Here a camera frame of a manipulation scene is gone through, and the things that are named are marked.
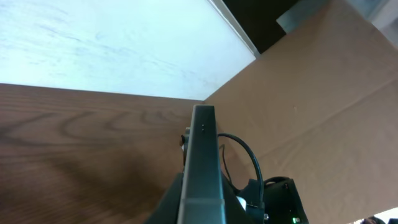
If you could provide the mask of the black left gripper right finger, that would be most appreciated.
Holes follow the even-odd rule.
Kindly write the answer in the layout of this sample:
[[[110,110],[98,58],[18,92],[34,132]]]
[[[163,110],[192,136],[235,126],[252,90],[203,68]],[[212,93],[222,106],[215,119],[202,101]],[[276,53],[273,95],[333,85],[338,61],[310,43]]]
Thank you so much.
[[[231,186],[229,185],[227,178],[224,175],[222,175],[221,181],[222,181],[223,197],[225,203],[226,223],[254,224],[252,218],[250,218],[242,208]]]

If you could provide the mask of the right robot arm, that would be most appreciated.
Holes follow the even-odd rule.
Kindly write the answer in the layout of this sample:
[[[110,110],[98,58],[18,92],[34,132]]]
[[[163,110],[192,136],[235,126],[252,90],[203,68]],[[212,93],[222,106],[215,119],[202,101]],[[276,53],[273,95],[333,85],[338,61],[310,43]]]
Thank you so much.
[[[293,179],[272,177],[264,181],[263,196],[260,183],[250,179],[239,191],[246,201],[246,214],[257,224],[308,224],[299,193]]]

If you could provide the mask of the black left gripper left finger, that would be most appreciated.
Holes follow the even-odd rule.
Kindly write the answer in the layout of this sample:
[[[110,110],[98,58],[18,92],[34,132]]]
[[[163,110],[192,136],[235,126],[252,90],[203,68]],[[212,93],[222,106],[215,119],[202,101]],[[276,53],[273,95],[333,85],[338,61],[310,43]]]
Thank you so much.
[[[152,215],[144,222],[145,224],[177,224],[182,184],[183,174],[178,173]]]

